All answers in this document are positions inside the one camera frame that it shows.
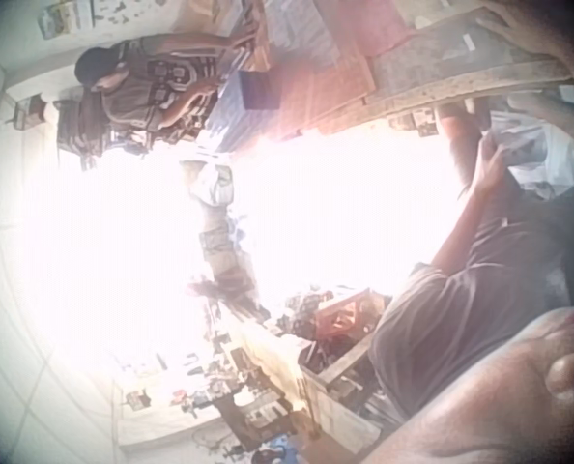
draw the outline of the clutter of items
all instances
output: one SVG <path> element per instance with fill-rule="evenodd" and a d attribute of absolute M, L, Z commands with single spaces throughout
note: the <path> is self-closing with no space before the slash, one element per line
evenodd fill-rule
<path fill-rule="evenodd" d="M 256 20 L 253 8 L 256 3 L 243 1 L 241 28 L 249 27 Z M 86 86 L 80 99 L 55 103 L 59 110 L 58 147 L 79 156 L 82 169 L 88 170 L 95 168 L 97 159 L 109 150 L 121 149 L 143 158 L 159 142 L 176 145 L 184 141 L 200 150 L 231 152 L 265 131 L 282 140 L 298 136 L 301 131 L 310 129 L 313 121 L 321 133 L 334 133 L 345 126 L 382 117 L 394 129 L 417 131 L 420 137 L 428 137 L 439 134 L 431 103 L 452 100 L 472 113 L 482 131 L 491 130 L 500 143 L 512 148 L 514 159 L 510 160 L 509 167 L 523 186 L 529 186 L 528 189 L 543 198 L 551 198 L 557 190 L 574 183 L 573 173 L 566 176 L 567 185 L 561 185 L 563 175 L 556 176 L 557 184 L 542 181 L 540 167 L 551 159 L 548 151 L 552 143 L 541 122 L 513 111 L 500 97 L 464 101 L 460 95 L 457 97 L 457 88 L 465 87 L 461 85 L 462 79 L 472 75 L 477 60 L 483 68 L 486 60 L 492 60 L 499 69 L 511 70 L 530 60 L 529 55 L 510 49 L 507 43 L 484 30 L 470 29 L 470 34 L 464 34 L 464 29 L 468 29 L 463 24 L 467 23 L 465 15 L 476 7 L 458 14 L 457 23 L 465 27 L 455 27 L 447 22 L 452 14 L 442 17 L 444 15 L 440 16 L 434 8 L 430 14 L 414 15 L 409 5 L 416 2 L 397 1 L 397 8 L 391 11 L 392 22 L 398 23 L 397 18 L 402 15 L 411 18 L 415 29 L 437 24 L 427 33 L 439 36 L 448 29 L 445 40 L 431 40 L 422 34 L 406 44 L 403 54 L 391 53 L 410 36 L 406 26 L 399 28 L 400 34 L 397 33 L 392 46 L 376 49 L 375 43 L 357 41 L 350 53 L 346 53 L 332 37 L 331 28 L 323 18 L 324 7 L 304 0 L 288 3 L 306 11 L 308 27 L 301 26 L 301 18 L 283 8 L 281 2 L 266 0 L 261 4 L 268 14 L 267 26 L 271 27 L 265 32 L 269 33 L 271 47 L 276 48 L 274 58 L 305 49 L 312 62 L 308 66 L 289 62 L 282 67 L 280 64 L 271 67 L 265 63 L 266 70 L 253 71 L 246 65 L 247 60 L 265 56 L 258 53 L 255 39 L 241 43 L 244 46 L 236 49 L 214 50 L 205 55 L 197 50 L 193 58 L 157 55 L 146 65 L 151 70 L 147 78 L 152 83 L 155 107 L 160 109 L 166 110 L 178 100 L 180 96 L 174 95 L 176 84 L 185 81 L 192 85 L 193 75 L 205 73 L 207 79 L 220 79 L 206 82 L 209 87 L 193 95 L 187 112 L 175 123 L 164 126 L 155 121 L 151 108 L 145 108 L 147 120 L 140 123 L 118 120 L 105 109 L 108 94 L 96 91 L 95 86 Z M 357 16 L 354 21 L 364 22 Z M 293 37 L 292 29 L 298 28 L 307 29 L 310 41 L 305 35 L 299 39 Z M 472 55 L 473 36 L 478 38 L 478 47 L 489 51 L 499 48 L 503 52 Z M 121 46 L 121 53 L 128 53 L 136 45 L 135 41 L 127 41 L 117 46 Z M 430 71 L 434 66 L 428 61 L 423 63 L 441 56 L 440 62 L 455 60 L 454 66 L 441 63 L 436 69 L 438 73 L 434 73 Z M 338 87 L 349 80 L 339 78 L 343 76 L 339 72 L 328 71 L 328 67 L 336 63 L 340 63 L 341 66 L 336 67 L 342 67 L 342 72 L 355 69 L 353 74 L 362 74 L 355 90 L 339 89 L 347 95 L 345 99 L 336 95 L 326 98 L 321 91 L 332 87 L 330 84 L 336 83 Z M 566 73 L 556 72 L 557 69 L 553 68 L 552 75 L 547 76 L 548 84 L 567 80 Z M 409 73 L 398 70 L 409 70 Z M 305 76 L 300 81 L 315 82 L 320 92 L 309 88 L 300 92 L 294 84 L 291 94 L 283 93 L 286 75 Z M 456 78 L 458 83 L 448 89 L 442 82 L 451 78 Z M 535 77 L 531 75 L 525 82 L 513 81 L 509 87 L 515 84 L 529 87 L 531 79 Z M 385 82 L 387 87 L 375 88 L 375 80 Z M 475 81 L 466 92 L 476 95 L 486 92 L 487 85 L 495 87 L 489 81 Z M 309 101 L 302 104 L 300 99 L 305 94 L 318 101 L 310 107 Z M 277 117 L 279 109 L 284 110 L 281 118 Z M 39 96 L 32 97 L 19 104 L 14 124 L 19 130 L 34 127 L 44 120 L 43 112 L 43 101 Z M 563 148 L 571 152 L 573 147 L 568 141 Z M 194 420 L 200 420 L 204 411 L 216 409 L 238 441 L 237 445 L 223 450 L 223 456 L 233 462 L 250 453 L 254 453 L 252 462 L 281 458 L 276 449 L 286 452 L 289 440 L 285 437 L 292 435 L 302 435 L 314 442 L 327 434 L 351 454 L 358 454 L 373 445 L 382 430 L 398 427 L 391 413 L 393 406 L 368 358 L 373 333 L 391 297 L 371 288 L 338 284 L 311 286 L 290 295 L 282 307 L 270 310 L 264 307 L 244 245 L 246 216 L 233 208 L 232 169 L 210 159 L 183 160 L 180 168 L 188 196 L 201 212 L 198 245 L 206 264 L 204 272 L 184 285 L 190 296 L 203 302 L 204 338 L 211 346 L 211 355 L 191 353 L 174 362 L 156 354 L 155 359 L 135 365 L 121 363 L 122 371 L 138 381 L 134 388 L 126 391 L 125 406 L 137 413 L 158 404 L 166 405 L 180 409 L 183 415 Z M 167 383 L 167 392 L 159 391 L 153 384 L 160 383 L 157 379 L 165 372 L 176 372 L 174 378 L 180 382 L 178 385 Z"/>

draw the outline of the hand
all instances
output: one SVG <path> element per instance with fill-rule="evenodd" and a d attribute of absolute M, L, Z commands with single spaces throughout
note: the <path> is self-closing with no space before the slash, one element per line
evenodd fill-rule
<path fill-rule="evenodd" d="M 478 24 L 531 53 L 559 57 L 568 35 L 574 33 L 574 12 L 570 12 L 566 2 L 481 0 L 481 3 L 506 25 L 488 19 L 478 19 Z"/>
<path fill-rule="evenodd" d="M 208 77 L 192 84 L 189 90 L 196 95 L 211 95 L 216 92 L 224 82 L 224 79 L 219 76 Z"/>
<path fill-rule="evenodd" d="M 244 48 L 246 45 L 255 39 L 257 36 L 257 30 L 259 29 L 259 24 L 257 21 L 249 22 L 245 25 L 239 33 L 235 34 L 229 39 L 230 48 Z"/>
<path fill-rule="evenodd" d="M 471 193 L 488 197 L 493 193 L 506 173 L 505 148 L 497 146 L 491 132 L 482 137 L 478 146 L 478 160 L 472 182 Z"/>

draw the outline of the workbench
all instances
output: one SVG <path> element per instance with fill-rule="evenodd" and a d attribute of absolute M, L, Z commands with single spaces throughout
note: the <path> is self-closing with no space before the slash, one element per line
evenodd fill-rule
<path fill-rule="evenodd" d="M 410 32 L 399 45 L 369 57 L 376 90 L 317 121 L 321 133 L 442 103 L 572 82 L 561 62 L 527 53 L 477 25 L 477 17 L 495 19 L 477 0 L 393 0 L 393 7 Z"/>

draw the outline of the wooden plank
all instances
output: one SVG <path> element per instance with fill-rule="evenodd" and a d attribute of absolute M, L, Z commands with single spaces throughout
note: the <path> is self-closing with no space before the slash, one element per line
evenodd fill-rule
<path fill-rule="evenodd" d="M 373 445 L 381 430 L 368 420 L 334 401 L 325 392 L 309 389 L 316 420 L 324 432 L 353 454 Z"/>
<path fill-rule="evenodd" d="M 337 114 L 320 123 L 318 130 L 323 134 L 330 134 L 422 107 L 458 102 L 466 98 L 506 94 L 517 90 L 542 89 L 571 82 L 573 79 L 568 68 L 553 59 L 499 66 L 433 82 L 372 102 L 361 110 Z"/>
<path fill-rule="evenodd" d="M 419 30 L 441 26 L 461 15 L 470 14 L 480 8 L 483 7 L 478 1 L 468 0 L 457 5 L 443 8 L 442 10 L 422 12 L 422 14 L 415 17 L 414 26 Z"/>
<path fill-rule="evenodd" d="M 373 333 L 370 333 L 363 338 L 354 348 L 352 348 L 345 356 L 341 357 L 337 362 L 331 365 L 328 369 L 323 371 L 318 377 L 322 385 L 329 389 L 336 379 L 354 367 L 362 358 L 368 353 L 373 340 Z"/>

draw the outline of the finger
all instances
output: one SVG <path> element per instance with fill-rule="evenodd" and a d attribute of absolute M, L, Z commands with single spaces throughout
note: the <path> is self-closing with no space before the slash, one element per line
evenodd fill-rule
<path fill-rule="evenodd" d="M 491 32 L 501 35 L 509 42 L 514 42 L 512 37 L 512 29 L 510 29 L 509 27 L 489 19 L 478 18 L 476 22 L 485 29 L 488 29 Z"/>
<path fill-rule="evenodd" d="M 498 144 L 496 143 L 493 133 L 489 130 L 480 139 L 478 145 L 478 155 L 485 160 L 490 160 L 496 154 Z"/>

